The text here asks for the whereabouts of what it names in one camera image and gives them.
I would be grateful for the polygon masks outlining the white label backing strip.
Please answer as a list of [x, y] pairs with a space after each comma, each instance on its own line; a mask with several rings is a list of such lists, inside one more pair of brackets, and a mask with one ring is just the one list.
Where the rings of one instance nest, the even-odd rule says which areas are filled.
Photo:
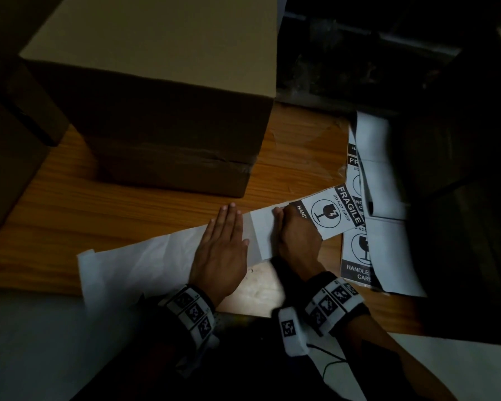
[[206, 225], [121, 248], [77, 256], [87, 312], [121, 310], [140, 297], [165, 295], [187, 283]]

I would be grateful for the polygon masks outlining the white marker tracker block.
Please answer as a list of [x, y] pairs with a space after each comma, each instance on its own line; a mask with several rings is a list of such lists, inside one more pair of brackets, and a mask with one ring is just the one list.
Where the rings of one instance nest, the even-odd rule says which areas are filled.
[[294, 307], [285, 307], [278, 311], [281, 339], [288, 357], [303, 357], [309, 354], [307, 337], [302, 329]]

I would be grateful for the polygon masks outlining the person's right forearm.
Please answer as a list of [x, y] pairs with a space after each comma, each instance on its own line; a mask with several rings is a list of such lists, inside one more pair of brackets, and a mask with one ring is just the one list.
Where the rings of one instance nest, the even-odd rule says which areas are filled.
[[457, 401], [372, 316], [354, 317], [337, 339], [367, 401]]

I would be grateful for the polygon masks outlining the white marker wristband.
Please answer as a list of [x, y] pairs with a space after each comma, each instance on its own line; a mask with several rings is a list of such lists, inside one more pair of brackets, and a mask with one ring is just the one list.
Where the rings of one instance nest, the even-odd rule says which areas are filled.
[[167, 295], [158, 303], [185, 328], [194, 352], [199, 352], [209, 342], [216, 327], [215, 310], [210, 300], [197, 287], [186, 284]]
[[360, 305], [364, 305], [364, 300], [359, 292], [348, 281], [337, 277], [321, 287], [303, 310], [317, 335], [325, 336]]

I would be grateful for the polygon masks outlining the person's left forearm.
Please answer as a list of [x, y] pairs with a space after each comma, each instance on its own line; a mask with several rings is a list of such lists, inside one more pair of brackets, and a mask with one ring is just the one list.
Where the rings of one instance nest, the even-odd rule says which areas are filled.
[[168, 371], [195, 350], [181, 326], [150, 326], [108, 362], [70, 401], [144, 401]]

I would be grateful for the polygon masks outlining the large brown cardboard box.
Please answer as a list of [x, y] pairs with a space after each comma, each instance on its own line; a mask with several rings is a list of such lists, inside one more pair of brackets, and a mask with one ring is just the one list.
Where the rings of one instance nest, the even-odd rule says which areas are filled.
[[277, 35], [277, 0], [62, 0], [20, 57], [104, 179], [240, 198]]

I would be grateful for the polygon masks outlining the black white warning label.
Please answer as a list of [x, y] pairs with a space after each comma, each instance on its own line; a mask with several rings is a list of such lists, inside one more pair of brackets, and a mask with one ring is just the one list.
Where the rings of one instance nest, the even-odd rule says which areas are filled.
[[289, 206], [310, 220], [324, 241], [365, 226], [364, 215], [345, 183], [290, 202]]

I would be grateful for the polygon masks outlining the large dark box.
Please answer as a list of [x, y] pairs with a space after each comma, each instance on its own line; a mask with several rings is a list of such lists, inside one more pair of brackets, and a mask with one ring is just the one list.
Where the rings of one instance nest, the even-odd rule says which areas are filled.
[[501, 28], [444, 67], [393, 138], [426, 329], [501, 344]]

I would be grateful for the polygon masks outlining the dark brown cardboard box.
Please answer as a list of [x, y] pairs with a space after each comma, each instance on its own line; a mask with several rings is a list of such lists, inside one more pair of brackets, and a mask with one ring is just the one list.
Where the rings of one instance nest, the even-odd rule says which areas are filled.
[[20, 51], [62, 0], [0, 0], [0, 228], [69, 126]]

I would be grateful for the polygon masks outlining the person's right hand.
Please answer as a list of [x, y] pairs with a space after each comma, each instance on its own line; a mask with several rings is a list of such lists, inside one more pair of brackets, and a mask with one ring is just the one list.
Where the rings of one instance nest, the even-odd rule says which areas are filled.
[[275, 237], [279, 256], [303, 282], [325, 271], [318, 260], [322, 238], [313, 223], [296, 209], [290, 229], [278, 235], [275, 225]]

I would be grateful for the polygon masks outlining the fanfold stack of warning labels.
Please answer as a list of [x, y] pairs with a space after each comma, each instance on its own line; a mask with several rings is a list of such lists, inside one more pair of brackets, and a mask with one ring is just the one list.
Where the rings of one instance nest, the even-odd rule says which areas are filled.
[[375, 290], [426, 297], [407, 237], [410, 205], [401, 193], [388, 142], [389, 121], [356, 113], [349, 127], [345, 187], [362, 225], [343, 234], [341, 277]]

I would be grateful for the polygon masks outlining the person's left hand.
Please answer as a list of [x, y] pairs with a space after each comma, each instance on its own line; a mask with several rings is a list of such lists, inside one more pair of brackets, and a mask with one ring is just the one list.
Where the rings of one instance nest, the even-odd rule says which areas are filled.
[[237, 262], [237, 243], [243, 240], [243, 218], [236, 205], [232, 237], [225, 241], [228, 205], [220, 208], [209, 242], [202, 246], [201, 238], [188, 280], [207, 295], [215, 308], [238, 288], [247, 273], [247, 264]]

